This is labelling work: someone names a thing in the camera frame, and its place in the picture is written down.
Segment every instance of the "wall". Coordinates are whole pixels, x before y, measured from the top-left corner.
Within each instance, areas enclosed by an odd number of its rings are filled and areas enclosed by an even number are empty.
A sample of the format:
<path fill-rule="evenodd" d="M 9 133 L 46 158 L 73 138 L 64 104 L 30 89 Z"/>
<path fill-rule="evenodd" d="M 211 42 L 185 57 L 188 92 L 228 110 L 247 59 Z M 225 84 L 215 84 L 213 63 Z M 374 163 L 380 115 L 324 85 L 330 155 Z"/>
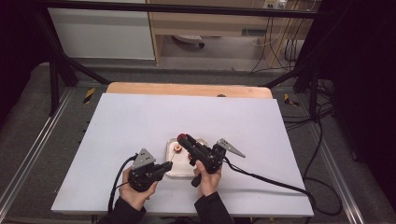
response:
<path fill-rule="evenodd" d="M 144 0 L 96 1 L 145 3 Z M 70 57 L 154 60 L 146 12 L 49 8 L 49 13 Z"/>

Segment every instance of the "red tip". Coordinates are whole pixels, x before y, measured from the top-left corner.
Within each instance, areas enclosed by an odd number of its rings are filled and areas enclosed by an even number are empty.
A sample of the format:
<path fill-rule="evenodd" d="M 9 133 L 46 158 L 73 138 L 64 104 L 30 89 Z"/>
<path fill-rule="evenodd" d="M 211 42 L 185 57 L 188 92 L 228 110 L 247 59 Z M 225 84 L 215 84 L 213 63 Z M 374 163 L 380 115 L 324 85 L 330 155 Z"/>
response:
<path fill-rule="evenodd" d="M 187 135 L 184 134 L 184 133 L 179 134 L 178 137 L 177 137 L 177 141 L 179 141 L 181 138 L 186 138 L 187 139 Z"/>

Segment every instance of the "aluminum floor strip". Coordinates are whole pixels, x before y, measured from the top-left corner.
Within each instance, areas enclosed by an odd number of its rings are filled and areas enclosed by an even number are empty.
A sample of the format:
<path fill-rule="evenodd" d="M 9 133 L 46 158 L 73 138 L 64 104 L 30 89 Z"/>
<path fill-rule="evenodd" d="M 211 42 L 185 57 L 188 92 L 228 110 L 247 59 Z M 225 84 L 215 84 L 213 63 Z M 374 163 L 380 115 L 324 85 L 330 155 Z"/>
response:
<path fill-rule="evenodd" d="M 305 114 L 309 116 L 308 110 L 308 102 L 306 101 L 305 97 L 301 94 L 297 94 L 299 98 L 299 102 L 301 103 L 302 109 L 304 110 Z M 314 122 L 310 122 L 312 131 L 315 135 L 316 140 L 319 140 L 320 129 L 318 124 Z M 349 219 L 351 224 L 363 224 L 364 220 L 361 215 L 361 211 L 359 207 L 356 205 L 355 200 L 353 199 L 352 193 L 347 186 L 347 182 L 345 181 L 338 165 L 335 162 L 334 157 L 326 143 L 324 137 L 322 137 L 321 142 L 321 151 L 320 155 L 325 163 L 327 170 L 329 171 L 330 178 L 332 179 L 332 183 L 334 184 L 335 190 L 337 190 L 344 206 L 344 210 L 346 212 L 346 216 Z"/>
<path fill-rule="evenodd" d="M 59 120 L 59 117 L 64 112 L 64 109 L 67 106 L 69 101 L 69 97 L 71 93 L 74 91 L 74 88 L 66 88 L 61 97 L 60 104 L 56 112 L 52 117 L 49 117 L 37 139 L 33 143 L 29 152 L 27 153 L 25 159 L 21 163 L 20 168 L 8 184 L 6 190 L 0 198 L 0 223 L 3 222 L 6 214 L 17 197 L 18 192 L 20 191 L 23 182 L 29 175 L 33 165 L 35 164 L 36 159 L 40 155 L 41 149 L 46 144 L 47 140 L 50 137 L 52 130 L 54 129 L 56 123 Z"/>

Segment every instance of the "black sleeve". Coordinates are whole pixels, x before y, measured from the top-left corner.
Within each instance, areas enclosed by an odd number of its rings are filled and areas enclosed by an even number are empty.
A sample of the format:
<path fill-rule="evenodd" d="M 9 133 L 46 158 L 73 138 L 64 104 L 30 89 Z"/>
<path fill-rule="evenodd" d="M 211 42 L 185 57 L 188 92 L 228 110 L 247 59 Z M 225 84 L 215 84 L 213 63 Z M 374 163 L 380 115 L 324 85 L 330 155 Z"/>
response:
<path fill-rule="evenodd" d="M 233 219 L 227 211 L 217 192 L 209 196 L 202 196 L 196 203 L 195 209 L 204 224 L 233 224 Z"/>
<path fill-rule="evenodd" d="M 137 211 L 122 198 L 116 201 L 116 206 L 113 213 L 108 214 L 99 220 L 98 224 L 137 224 L 146 214 L 146 209 L 143 207 L 142 210 Z"/>

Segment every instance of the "small brown object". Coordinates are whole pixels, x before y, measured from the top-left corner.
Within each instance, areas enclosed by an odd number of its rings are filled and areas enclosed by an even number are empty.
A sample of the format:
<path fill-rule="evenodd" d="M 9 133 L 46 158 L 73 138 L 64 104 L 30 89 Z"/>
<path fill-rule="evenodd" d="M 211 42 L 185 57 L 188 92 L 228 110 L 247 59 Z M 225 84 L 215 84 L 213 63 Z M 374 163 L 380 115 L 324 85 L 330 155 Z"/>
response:
<path fill-rule="evenodd" d="M 174 146 L 174 151 L 175 151 L 176 153 L 180 153 L 180 152 L 181 152 L 181 149 L 183 149 L 183 147 L 182 147 L 181 145 L 179 145 L 179 144 L 176 144 L 176 145 Z"/>

